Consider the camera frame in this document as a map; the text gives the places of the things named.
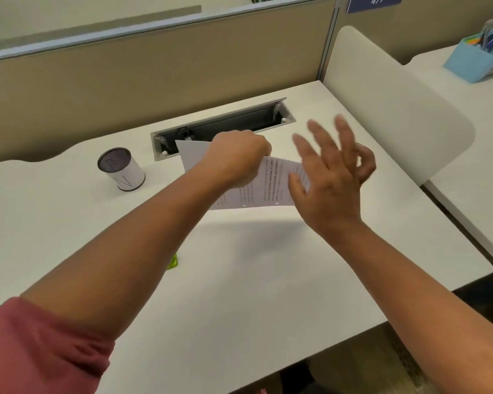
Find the person's right hand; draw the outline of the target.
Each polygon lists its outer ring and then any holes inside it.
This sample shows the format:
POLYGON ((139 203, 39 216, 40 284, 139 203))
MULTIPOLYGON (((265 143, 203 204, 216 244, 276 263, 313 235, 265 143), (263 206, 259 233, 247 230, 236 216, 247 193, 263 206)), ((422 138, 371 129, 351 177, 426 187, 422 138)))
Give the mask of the person's right hand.
POLYGON ((356 177, 360 164, 355 135, 342 114, 334 118, 339 139, 338 157, 322 158, 299 134, 292 136, 302 159, 310 187, 307 206, 296 206, 303 221, 325 241, 336 243, 346 234, 362 226, 361 185, 356 177))

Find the person's left hand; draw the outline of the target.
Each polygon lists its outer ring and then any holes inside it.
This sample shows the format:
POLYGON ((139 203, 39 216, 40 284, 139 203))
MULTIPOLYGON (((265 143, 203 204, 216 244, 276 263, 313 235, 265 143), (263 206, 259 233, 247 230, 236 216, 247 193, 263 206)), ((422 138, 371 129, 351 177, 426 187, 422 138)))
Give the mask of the person's left hand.
POLYGON ((249 132, 228 131, 217 134, 197 164, 197 170, 219 182, 225 189, 251 183, 265 158, 249 158, 249 132))

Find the printed white paper sheet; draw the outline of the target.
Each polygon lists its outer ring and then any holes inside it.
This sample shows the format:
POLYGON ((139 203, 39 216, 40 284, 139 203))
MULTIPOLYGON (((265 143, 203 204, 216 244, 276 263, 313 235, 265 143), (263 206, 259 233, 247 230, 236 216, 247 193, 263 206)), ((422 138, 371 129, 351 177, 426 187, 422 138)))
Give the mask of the printed white paper sheet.
MULTIPOLYGON (((184 166, 189 171, 201 161, 210 147, 207 141, 176 140, 184 166)), ((275 157, 264 157, 257 176, 247 186, 225 192, 210 210, 234 210, 264 206, 293 206, 289 192, 289 174, 299 176, 305 190, 310 187, 309 178, 301 163, 275 157)))

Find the person's left forearm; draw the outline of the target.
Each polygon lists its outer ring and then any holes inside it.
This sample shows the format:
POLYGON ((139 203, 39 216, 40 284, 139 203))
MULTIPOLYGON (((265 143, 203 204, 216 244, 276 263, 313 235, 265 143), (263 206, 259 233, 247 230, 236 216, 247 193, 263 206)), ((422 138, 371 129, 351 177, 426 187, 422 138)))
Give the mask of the person's left forearm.
POLYGON ((21 298, 87 332, 118 339, 190 232, 233 186, 230 171, 199 163, 61 262, 21 298))

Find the person's right forearm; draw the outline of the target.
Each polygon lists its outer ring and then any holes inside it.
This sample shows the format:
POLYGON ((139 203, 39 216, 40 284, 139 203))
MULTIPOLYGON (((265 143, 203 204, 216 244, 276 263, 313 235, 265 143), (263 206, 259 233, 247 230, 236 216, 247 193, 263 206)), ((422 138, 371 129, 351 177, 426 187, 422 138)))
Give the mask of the person's right forearm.
POLYGON ((493 324, 357 218, 315 224, 440 394, 493 394, 493 324))

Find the white desk side divider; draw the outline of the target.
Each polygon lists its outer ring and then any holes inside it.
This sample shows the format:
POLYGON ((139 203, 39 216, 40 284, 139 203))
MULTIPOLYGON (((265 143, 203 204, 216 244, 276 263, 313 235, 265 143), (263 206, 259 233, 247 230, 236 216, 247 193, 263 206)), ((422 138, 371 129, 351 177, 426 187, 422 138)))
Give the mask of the white desk side divider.
POLYGON ((323 84, 418 185, 474 143, 465 114, 353 26, 338 32, 323 84))

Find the beige partition screen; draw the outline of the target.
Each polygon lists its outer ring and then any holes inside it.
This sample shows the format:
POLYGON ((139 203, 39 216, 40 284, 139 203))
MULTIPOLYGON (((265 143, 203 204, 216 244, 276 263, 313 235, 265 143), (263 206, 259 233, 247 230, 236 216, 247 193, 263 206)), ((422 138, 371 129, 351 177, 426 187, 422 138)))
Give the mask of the beige partition screen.
POLYGON ((336 0, 0 60, 0 162, 315 81, 336 0))

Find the white mesh pen holder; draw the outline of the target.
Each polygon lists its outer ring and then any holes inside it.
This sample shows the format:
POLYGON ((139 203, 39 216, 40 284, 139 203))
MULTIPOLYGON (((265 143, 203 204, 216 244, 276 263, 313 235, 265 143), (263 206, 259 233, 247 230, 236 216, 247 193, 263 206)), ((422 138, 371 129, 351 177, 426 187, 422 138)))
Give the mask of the white mesh pen holder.
POLYGON ((113 179, 118 189, 123 192, 137 190, 146 179, 144 170, 124 147, 115 147, 102 153, 98 158, 97 167, 113 179))

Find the light blue desk organizer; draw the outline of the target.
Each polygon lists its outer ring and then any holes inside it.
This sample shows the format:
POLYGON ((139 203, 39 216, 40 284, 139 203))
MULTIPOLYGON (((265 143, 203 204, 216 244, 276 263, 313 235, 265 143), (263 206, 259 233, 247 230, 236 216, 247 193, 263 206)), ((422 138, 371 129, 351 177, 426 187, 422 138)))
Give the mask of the light blue desk organizer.
MULTIPOLYGON (((493 19, 486 21, 480 33, 490 29, 493 19)), ((483 51, 478 45, 459 42, 443 67, 469 83, 477 83, 493 77, 493 53, 483 51)))

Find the red shirt sleeve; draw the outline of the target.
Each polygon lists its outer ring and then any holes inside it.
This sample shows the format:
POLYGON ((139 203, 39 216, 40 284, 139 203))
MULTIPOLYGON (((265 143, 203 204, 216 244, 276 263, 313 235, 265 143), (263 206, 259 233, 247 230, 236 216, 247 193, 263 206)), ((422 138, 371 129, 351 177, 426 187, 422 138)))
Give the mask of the red shirt sleeve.
POLYGON ((114 340, 29 301, 0 305, 0 394, 94 394, 114 340))

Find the blue wall sign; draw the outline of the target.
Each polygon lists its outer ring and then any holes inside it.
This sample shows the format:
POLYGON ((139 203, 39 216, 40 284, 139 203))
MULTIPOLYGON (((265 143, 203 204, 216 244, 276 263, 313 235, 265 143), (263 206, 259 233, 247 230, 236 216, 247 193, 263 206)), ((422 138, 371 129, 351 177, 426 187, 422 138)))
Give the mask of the blue wall sign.
POLYGON ((349 0, 346 14, 398 5, 403 0, 349 0))

